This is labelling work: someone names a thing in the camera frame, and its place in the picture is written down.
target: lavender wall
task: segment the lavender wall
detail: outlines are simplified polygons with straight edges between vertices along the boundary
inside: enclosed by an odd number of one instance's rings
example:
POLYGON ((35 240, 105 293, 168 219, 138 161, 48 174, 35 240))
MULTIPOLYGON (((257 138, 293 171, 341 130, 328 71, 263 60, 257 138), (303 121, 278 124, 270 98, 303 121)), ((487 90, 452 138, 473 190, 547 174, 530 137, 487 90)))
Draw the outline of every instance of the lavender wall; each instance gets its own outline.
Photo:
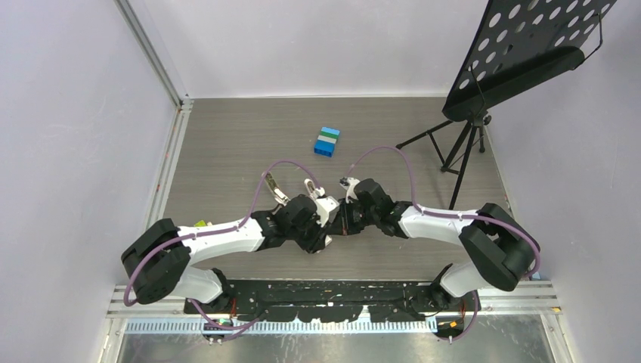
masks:
POLYGON ((641 3, 620 0, 601 51, 492 112, 506 189, 542 246, 581 362, 641 354, 640 18, 641 3))
POLYGON ((0 360, 92 361, 175 115, 111 1, 0 11, 0 360))
POLYGON ((173 82, 193 98, 447 94, 487 5, 485 0, 132 3, 173 82))

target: black tripod stand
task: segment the black tripod stand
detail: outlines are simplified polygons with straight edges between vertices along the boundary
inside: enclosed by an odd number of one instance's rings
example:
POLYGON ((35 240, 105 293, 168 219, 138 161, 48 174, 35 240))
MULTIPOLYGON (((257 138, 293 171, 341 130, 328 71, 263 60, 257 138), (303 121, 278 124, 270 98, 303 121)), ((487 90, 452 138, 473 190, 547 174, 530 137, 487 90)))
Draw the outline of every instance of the black tripod stand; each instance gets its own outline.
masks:
POLYGON ((476 116, 471 116, 467 121, 465 126, 463 127, 463 130, 461 131, 459 137, 457 138, 457 141, 454 143, 454 146, 452 147, 452 150, 450 150, 450 153, 447 155, 447 159, 443 159, 443 154, 441 154, 441 149, 438 147, 438 144, 436 143, 436 140, 434 139, 434 132, 437 132, 440 129, 443 129, 445 126, 450 125, 454 121, 445 121, 444 123, 438 124, 431 129, 420 133, 413 138, 401 142, 400 144, 396 145, 397 149, 402 149, 402 147, 409 145, 416 140, 420 140, 421 138, 424 138, 426 136, 429 136, 429 138, 432 140, 432 143, 434 144, 434 148, 436 149, 436 153, 438 154, 438 158, 441 159, 441 171, 442 172, 451 172, 452 174, 458 175, 457 178, 457 184, 454 187, 454 192, 452 193, 452 199, 450 201, 450 207, 449 209, 454 209, 454 204, 457 202, 457 197, 459 196, 459 190, 461 183, 463 182, 463 176, 465 175, 465 168, 467 167, 467 161, 469 160, 469 154, 472 152, 472 147, 479 142, 481 144, 481 147, 479 148, 479 151, 481 153, 485 152, 485 143, 483 141, 483 138, 485 136, 485 131, 484 127, 490 121, 492 120, 492 116, 488 115, 487 111, 483 111, 476 116), (479 133, 479 138, 476 142, 474 142, 474 137, 476 136, 476 130, 478 129, 479 133), (460 170, 454 170, 452 169, 452 165, 454 165, 461 157, 458 157, 456 159, 455 156, 458 154, 460 147, 463 145, 463 142, 465 141, 465 138, 467 138, 467 146, 465 147, 465 152, 461 156, 463 158, 463 162, 461 163, 460 170))

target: wooden floor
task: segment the wooden floor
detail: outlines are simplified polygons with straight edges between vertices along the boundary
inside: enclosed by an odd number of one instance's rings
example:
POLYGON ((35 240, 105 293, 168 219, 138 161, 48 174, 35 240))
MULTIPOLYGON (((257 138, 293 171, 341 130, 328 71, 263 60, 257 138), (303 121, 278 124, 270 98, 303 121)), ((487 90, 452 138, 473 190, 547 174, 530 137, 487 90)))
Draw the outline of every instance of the wooden floor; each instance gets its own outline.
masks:
MULTIPOLYGON (((344 196, 338 180, 362 153, 395 145, 441 123, 443 98, 272 98, 198 100, 191 113, 165 216, 177 225, 229 222, 249 208, 261 173, 278 159, 307 166, 336 199, 344 196), (315 155, 322 126, 341 131, 334 157, 315 155)), ((435 136, 449 151, 462 129, 453 124, 435 136)), ((504 192, 489 145, 475 147, 457 209, 478 209, 485 202, 505 206, 504 192)), ((456 176, 439 171, 428 138, 403 149, 416 175, 417 197, 425 206, 447 208, 456 176)), ((274 177, 290 196, 303 193, 306 174, 277 166, 274 177)), ((371 154, 353 173, 374 178, 395 200, 410 199, 407 170, 390 150, 371 154)), ((257 209, 275 202, 264 188, 257 209)), ((201 262, 228 278, 431 279, 450 262, 467 260, 465 251, 433 240, 387 237, 375 227, 350 237, 334 237, 324 251, 302 252, 294 242, 259 253, 235 253, 201 262)))

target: green block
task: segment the green block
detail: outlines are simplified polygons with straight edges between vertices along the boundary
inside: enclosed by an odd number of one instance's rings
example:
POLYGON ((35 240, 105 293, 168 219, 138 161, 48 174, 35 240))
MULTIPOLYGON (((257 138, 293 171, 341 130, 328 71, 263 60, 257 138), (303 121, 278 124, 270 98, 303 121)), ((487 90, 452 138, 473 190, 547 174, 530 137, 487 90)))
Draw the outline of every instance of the green block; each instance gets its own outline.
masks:
POLYGON ((326 138, 335 138, 336 140, 339 139, 338 135, 330 134, 329 132, 321 131, 320 136, 325 136, 326 138))

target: black mounting base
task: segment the black mounting base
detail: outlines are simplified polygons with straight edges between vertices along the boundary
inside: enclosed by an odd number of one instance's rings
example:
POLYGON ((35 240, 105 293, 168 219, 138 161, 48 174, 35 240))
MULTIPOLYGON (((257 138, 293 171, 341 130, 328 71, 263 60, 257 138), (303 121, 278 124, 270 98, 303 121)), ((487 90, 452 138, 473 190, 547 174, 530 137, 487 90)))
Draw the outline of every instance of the black mounting base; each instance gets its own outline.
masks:
MULTIPOLYGON (((207 314, 229 313, 235 307, 238 319, 251 321, 321 322, 354 321, 367 306, 372 322, 423 321, 420 313, 439 311, 459 312, 460 304, 437 309, 430 299, 430 283, 419 281, 316 281, 316 280, 229 280, 233 295, 229 303, 202 304, 207 314)), ((474 299, 468 293, 460 299, 466 310, 474 309, 474 299)), ((194 306, 185 303, 186 314, 198 314, 194 306)))
POLYGON ((463 130, 459 134, 459 137, 457 138, 456 142, 454 143, 454 146, 450 150, 450 153, 447 155, 447 158, 443 158, 443 154, 441 153, 441 149, 438 147, 438 144, 436 143, 436 140, 434 139, 434 132, 437 132, 440 129, 443 129, 445 126, 450 125, 451 123, 454 123, 454 121, 447 120, 444 123, 440 123, 431 129, 422 132, 413 138, 401 142, 400 144, 396 145, 397 149, 402 149, 403 147, 420 140, 421 138, 424 138, 426 136, 429 136, 430 140, 432 140, 432 144, 434 145, 434 148, 436 149, 436 153, 438 154, 438 158, 441 160, 441 171, 442 172, 451 172, 452 174, 458 175, 457 177, 457 184, 454 187, 454 192, 452 193, 452 198, 450 200, 450 206, 449 209, 454 209, 454 205, 457 203, 457 198, 459 195, 460 191, 460 186, 463 183, 463 176, 465 175, 465 169, 467 167, 467 162, 469 160, 469 155, 472 152, 472 147, 478 142, 480 143, 480 147, 478 151, 480 153, 485 152, 485 129, 484 127, 490 123, 492 120, 492 116, 488 115, 487 111, 479 113, 478 116, 470 118, 465 126, 463 127, 463 130), (478 130, 479 133, 479 138, 477 141, 474 141, 474 138, 476 136, 476 131, 478 130), (463 155, 460 157, 454 159, 456 155, 458 154, 461 146, 463 145, 463 142, 465 139, 468 138, 467 140, 467 146, 465 148, 465 152, 463 155), (452 169, 452 165, 454 165, 460 158, 463 158, 463 162, 461 163, 461 167, 459 170, 454 170, 452 169))

